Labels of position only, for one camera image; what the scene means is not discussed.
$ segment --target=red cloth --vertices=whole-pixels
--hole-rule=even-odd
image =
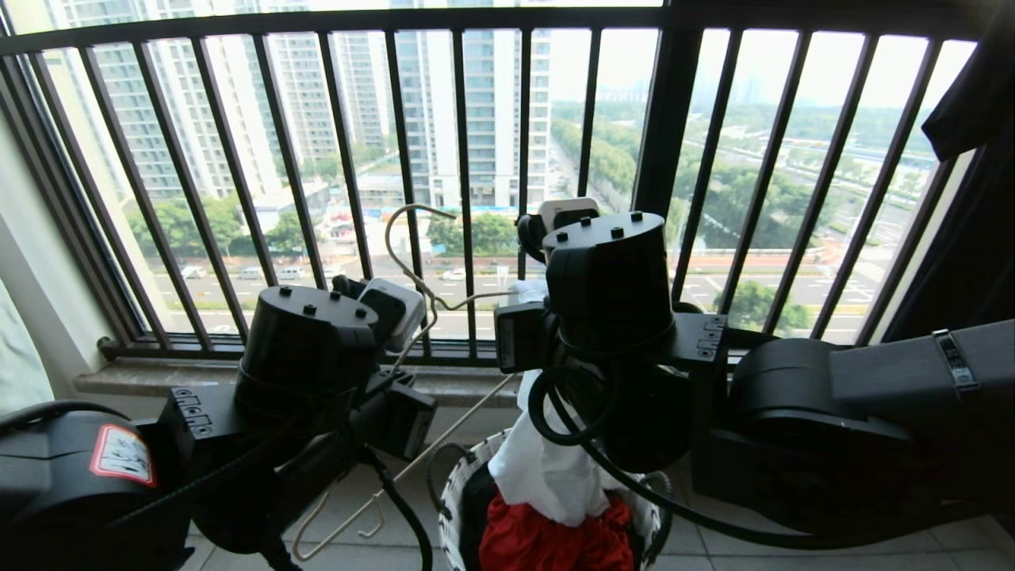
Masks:
[[[479,545],[483,571],[634,571],[627,545],[631,512],[615,494],[599,517],[568,527],[529,504],[510,506],[497,492]]]

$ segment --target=metal bar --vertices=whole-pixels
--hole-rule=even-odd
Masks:
[[[173,38],[261,34],[295,31],[448,29],[448,28],[596,28],[769,27],[865,30],[872,34],[978,40],[990,21],[991,2],[883,2],[853,0],[811,2],[770,0],[684,0],[668,7],[636,8],[456,8],[454,10],[336,10],[202,16],[85,26],[15,35],[0,41],[0,55],[134,43]],[[671,15],[675,14],[673,23]]]
[[[109,88],[106,86],[106,81],[103,80],[95,52],[90,48],[81,48],[79,51],[81,54],[81,63],[84,64],[84,71],[88,76],[88,82],[91,84],[91,90],[95,94],[95,101],[98,103],[103,121],[106,122],[106,128],[109,129],[110,137],[113,139],[113,147],[116,149],[120,163],[127,174],[127,181],[130,183],[131,191],[134,193],[138,209],[140,209],[141,215],[144,217],[144,222],[148,226],[148,230],[151,231],[151,237],[155,242],[155,248],[158,251],[158,257],[162,260],[162,265],[170,274],[173,289],[176,291],[180,303],[184,307],[187,320],[190,322],[191,328],[194,329],[194,334],[197,336],[201,347],[206,351],[211,351],[211,340],[208,338],[208,333],[204,330],[204,324],[201,323],[197,308],[194,307],[194,300],[191,299],[190,293],[187,291],[187,284],[180,274],[180,268],[177,267],[176,258],[170,247],[168,239],[165,237],[165,231],[162,229],[162,224],[158,221],[155,208],[151,205],[151,199],[144,188],[141,173],[137,169],[137,164],[134,162],[133,156],[131,156],[127,136],[124,134],[123,127],[115,115],[113,99],[110,96]]]
[[[0,109],[10,127],[25,166],[54,223],[80,270],[89,293],[109,318],[114,335],[130,340],[140,334],[136,316],[123,296],[121,284],[101,247],[98,230],[90,223],[87,207],[77,196],[70,165],[62,160],[57,135],[43,123],[23,68],[13,57],[0,68]]]
[[[740,274],[744,269],[744,262],[747,260],[747,251],[751,246],[751,239],[754,238],[754,230],[757,228],[758,218],[761,216],[761,207],[764,206],[768,183],[771,182],[771,174],[775,170],[779,148],[783,144],[786,126],[790,123],[790,114],[793,112],[793,102],[797,98],[797,88],[800,86],[800,76],[804,72],[804,62],[807,60],[807,50],[810,45],[811,31],[801,31],[797,37],[797,49],[793,54],[790,72],[786,76],[783,98],[775,110],[775,119],[771,125],[771,134],[768,136],[768,145],[761,159],[761,169],[758,171],[758,177],[754,185],[754,195],[747,207],[747,218],[740,230],[740,242],[737,244],[737,251],[733,254],[733,265],[730,267],[730,275],[726,279],[726,288],[723,290],[723,298],[719,303],[719,313],[730,313],[730,306],[733,305],[733,297],[737,292],[737,282],[740,281]]]
[[[603,30],[592,30],[589,43],[589,74],[585,84],[585,118],[582,121],[582,152],[578,162],[578,195],[585,196],[589,184],[589,156],[592,153],[592,121],[596,113],[596,80],[599,76],[599,47]]]
[[[232,320],[236,325],[236,331],[240,332],[240,339],[246,343],[249,333],[247,318],[244,317],[244,310],[240,307],[240,299],[236,298],[236,292],[232,289],[232,282],[229,281],[229,273],[226,271],[222,255],[218,251],[218,243],[215,241],[215,236],[211,231],[211,224],[208,223],[208,216],[204,213],[204,206],[201,204],[201,197],[197,193],[197,185],[194,184],[194,176],[191,175],[190,168],[187,166],[187,160],[184,158],[183,145],[180,143],[177,129],[170,119],[165,93],[162,92],[162,86],[153,70],[154,61],[152,60],[151,49],[146,44],[134,44],[134,55],[137,58],[137,65],[141,70],[141,78],[148,89],[148,97],[151,99],[151,106],[155,112],[155,120],[158,121],[158,128],[162,131],[162,138],[165,140],[170,159],[173,161],[173,167],[176,169],[180,186],[183,188],[184,198],[187,200],[187,205],[190,206],[191,215],[194,216],[194,224],[197,226],[198,235],[201,236],[205,253],[208,254],[208,261],[211,263],[211,268],[218,279],[218,287],[222,290],[225,305],[229,308]]]
[[[828,328],[828,322],[831,320],[831,315],[835,311],[835,306],[838,305],[838,300],[842,297],[847,281],[849,281],[853,273],[853,266],[857,263],[857,259],[860,258],[860,252],[867,241],[867,233],[871,230],[871,226],[874,225],[874,219],[877,217],[881,202],[884,200],[885,193],[888,192],[888,185],[895,173],[895,166],[898,165],[898,159],[905,149],[905,142],[909,138],[909,131],[912,130],[912,124],[917,121],[920,103],[924,99],[924,93],[927,92],[927,83],[931,80],[931,73],[934,71],[934,64],[937,62],[938,54],[940,53],[941,42],[931,40],[927,50],[924,52],[924,60],[921,62],[920,70],[917,72],[917,80],[913,82],[912,90],[909,91],[909,98],[905,101],[905,106],[902,108],[902,116],[895,127],[895,134],[892,135],[891,143],[888,145],[888,151],[885,153],[885,161],[881,165],[878,179],[871,189],[867,205],[864,207],[864,212],[861,214],[857,227],[854,230],[853,240],[850,242],[850,246],[847,248],[845,255],[839,263],[838,271],[835,273],[835,280],[832,282],[831,290],[828,292],[828,298],[825,299],[821,313],[814,324],[814,330],[811,331],[812,340],[820,340],[824,335],[825,329]]]
[[[412,188],[412,164],[409,159],[409,142],[405,133],[405,106],[402,102],[402,82],[398,72],[398,50],[395,46],[395,32],[385,32],[385,46],[388,50],[388,74],[391,80],[391,101],[395,114],[395,137],[398,139],[398,157],[402,166],[402,192],[405,203],[412,204],[416,195]],[[419,228],[416,225],[416,211],[405,213],[409,224],[409,248],[412,256],[412,271],[420,279],[423,278],[423,262],[419,254]],[[429,323],[429,317],[423,315],[422,327]],[[423,355],[430,355],[430,337],[423,337]]]
[[[522,77],[519,86],[519,151],[518,151],[518,215],[521,218],[529,204],[529,112],[532,97],[532,28],[522,30]],[[520,245],[518,248],[518,278],[525,279],[525,264],[528,256]]]
[[[701,219],[701,210],[704,208],[704,198],[708,192],[708,179],[712,177],[712,164],[716,159],[716,149],[719,147],[719,133],[723,130],[726,104],[730,100],[730,88],[733,86],[733,76],[737,71],[737,58],[740,54],[740,40],[742,35],[742,30],[731,29],[730,40],[726,45],[723,72],[719,77],[719,86],[716,89],[716,102],[712,108],[708,133],[704,138],[701,163],[698,165],[694,194],[691,196],[691,204],[687,210],[687,222],[684,224],[684,235],[680,242],[680,256],[677,257],[677,269],[673,275],[671,299],[674,305],[680,301],[680,292],[684,288],[684,277],[687,275],[687,268],[691,263],[691,249],[694,246],[698,221]]]
[[[225,105],[222,103],[222,94],[218,89],[218,81],[215,79],[215,69],[208,55],[207,41],[203,38],[193,38],[191,39],[191,47],[194,50],[194,59],[197,60],[198,72],[201,74],[201,82],[204,84],[204,92],[208,97],[208,105],[211,108],[211,117],[215,121],[215,129],[218,131],[218,140],[222,145],[222,152],[225,154],[225,162],[229,166],[229,175],[236,188],[236,198],[239,198],[240,205],[244,210],[244,219],[247,220],[254,251],[257,253],[257,259],[261,264],[261,270],[264,272],[268,287],[273,288],[278,284],[278,280],[275,278],[275,267],[271,263],[271,252],[268,251],[264,232],[261,231],[261,222],[258,220],[257,208],[247,184],[247,176],[244,174],[243,162],[240,160],[240,153],[232,140],[229,118],[223,111]]]
[[[77,137],[75,137],[72,132],[70,120],[67,118],[67,113],[58,100],[56,94],[57,88],[53,83],[53,75],[50,73],[49,66],[46,64],[46,56],[43,54],[32,54],[29,59],[36,77],[39,79],[39,87],[43,93],[43,98],[46,100],[46,104],[50,110],[50,115],[53,116],[53,123],[56,126],[57,133],[59,133],[64,146],[67,148],[68,157],[74,169],[77,171],[78,180],[81,182],[82,191],[87,197],[88,202],[91,204],[91,210],[94,212],[98,225],[101,228],[103,233],[106,234],[110,247],[113,249],[113,255],[116,257],[117,262],[124,273],[124,277],[126,278],[131,291],[134,293],[134,298],[137,299],[141,313],[144,314],[145,319],[151,327],[151,331],[154,334],[155,339],[158,341],[159,347],[163,350],[168,349],[170,341],[165,335],[165,330],[162,328],[162,324],[158,319],[158,315],[155,313],[154,307],[151,305],[151,300],[144,291],[144,287],[141,284],[141,279],[138,277],[137,270],[134,269],[134,264],[132,263],[130,256],[127,254],[127,248],[124,246],[116,225],[113,223],[113,218],[110,216],[110,212],[106,208],[106,202],[103,200],[98,191],[98,185],[95,183],[95,179],[91,175],[91,169],[88,168],[88,165],[85,162],[84,153],[81,151],[81,145],[78,144]],[[122,341],[123,343],[127,343],[129,340],[125,339]]]
[[[878,38],[867,35],[864,38],[864,45],[860,49],[857,57],[857,67],[853,72],[853,80],[850,89],[845,93],[845,100],[842,102],[842,111],[839,112],[838,122],[832,132],[831,141],[828,143],[828,151],[825,153],[824,163],[821,165],[821,172],[818,174],[817,184],[814,187],[814,194],[807,204],[807,211],[797,232],[797,239],[793,244],[793,251],[787,260],[786,270],[783,272],[783,279],[775,290],[775,298],[771,307],[768,308],[768,316],[765,318],[763,332],[772,334],[779,325],[779,319],[783,315],[783,308],[787,300],[790,299],[790,291],[793,289],[793,281],[797,277],[797,271],[804,259],[807,244],[814,233],[818,216],[821,215],[821,208],[824,206],[828,189],[831,188],[831,181],[835,177],[835,168],[838,167],[838,160],[842,156],[842,149],[850,137],[850,129],[853,127],[853,119],[857,115],[857,108],[860,105],[860,95],[864,92],[864,85],[867,82],[867,74],[871,70],[871,62],[874,61],[874,53],[877,51]]]
[[[920,243],[921,238],[924,236],[924,231],[927,229],[927,224],[931,221],[931,216],[934,215],[938,201],[941,199],[945,186],[948,184],[948,180],[955,169],[955,157],[948,158],[940,163],[934,172],[934,177],[931,179],[931,184],[928,186],[927,193],[920,203],[920,208],[912,216],[912,224],[905,234],[905,239],[902,240],[902,244],[895,252],[895,261],[892,263],[891,269],[888,270],[888,274],[885,275],[884,282],[881,284],[881,291],[878,293],[874,305],[867,312],[864,326],[860,329],[860,333],[857,336],[856,345],[866,346],[871,343],[871,336],[874,335],[874,330],[878,327],[878,323],[884,316],[885,309],[895,295],[899,281],[902,279],[902,274],[905,273],[906,267],[913,262],[912,254],[917,251],[917,244]]]
[[[458,119],[458,169],[459,188],[462,194],[462,232],[465,246],[465,295],[476,293],[474,268],[472,267],[472,213],[469,189],[469,137],[465,123],[465,57],[462,49],[461,29],[452,31],[455,59],[455,110]],[[476,304],[469,302],[469,357],[476,356]]]
[[[349,135],[345,130],[345,116],[342,113],[342,101],[338,94],[338,77],[335,73],[335,62],[329,38],[331,38],[331,33],[328,31],[318,32],[325,83],[328,84],[328,96],[331,99],[331,115],[335,121],[335,135],[338,137],[338,153],[342,157],[345,190],[349,197],[349,209],[352,211],[352,226],[356,230],[356,251],[359,253],[359,263],[363,268],[363,278],[373,279],[374,268],[370,264],[370,253],[366,246],[366,226],[363,223],[363,209],[359,204],[359,189],[356,186],[356,167],[353,163],[352,148],[349,145]]]
[[[289,179],[289,188],[292,190],[292,202],[296,207],[296,216],[299,217],[299,227],[303,233],[307,254],[311,259],[311,268],[314,270],[314,282],[319,290],[329,290],[324,275],[324,266],[321,264],[321,253],[318,251],[317,236],[314,234],[314,220],[311,219],[310,208],[307,206],[303,183],[299,179],[299,166],[292,150],[292,140],[289,138],[288,122],[285,120],[285,112],[282,110],[282,97],[278,94],[278,89],[275,88],[277,76],[275,66],[268,55],[265,37],[257,34],[253,37],[253,40],[258,65],[261,67],[261,77],[264,80],[264,90],[268,96],[268,106],[275,124],[275,133],[278,135],[279,152],[282,153],[282,161],[285,163],[285,174]]]
[[[659,32],[641,151],[634,176],[633,207],[664,218],[673,200],[680,148],[694,89],[701,31]]]

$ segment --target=white cloth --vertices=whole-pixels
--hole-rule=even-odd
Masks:
[[[516,282],[521,302],[542,300],[546,282]],[[526,371],[518,392],[522,415],[507,439],[490,459],[489,471],[504,503],[529,504],[545,517],[577,527],[587,516],[598,516],[609,507],[604,490],[621,485],[589,457],[581,446],[559,446],[543,438],[528,415],[529,390],[541,371]],[[547,400],[546,422],[556,432],[567,429]]]
[[[53,389],[21,315],[0,281],[0,416],[53,401]]]

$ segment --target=black cylinder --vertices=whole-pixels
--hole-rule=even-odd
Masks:
[[[264,290],[240,363],[236,408],[268,424],[313,405],[347,414],[374,367],[377,325],[377,313],[348,296],[300,285]]]
[[[543,239],[552,310],[571,351],[615,354],[673,327],[663,218],[627,212],[576,222]],[[557,233],[566,232],[566,240]]]

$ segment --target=hazy sky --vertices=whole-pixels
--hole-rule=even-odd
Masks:
[[[553,30],[551,88],[553,98],[583,99],[589,65],[590,32]],[[603,32],[598,83],[623,86],[647,83],[652,76],[656,30],[612,29]],[[729,32],[705,31],[698,61],[697,82],[712,85],[719,80]],[[765,102],[777,102],[797,42],[796,31],[747,30],[741,42],[733,91],[755,82]],[[810,104],[841,104],[863,45],[858,33],[817,32],[811,40],[797,100]],[[948,88],[972,52],[969,42],[946,42],[928,86],[924,106],[932,106]],[[884,37],[878,43],[861,104],[901,106],[927,47],[919,38]]]

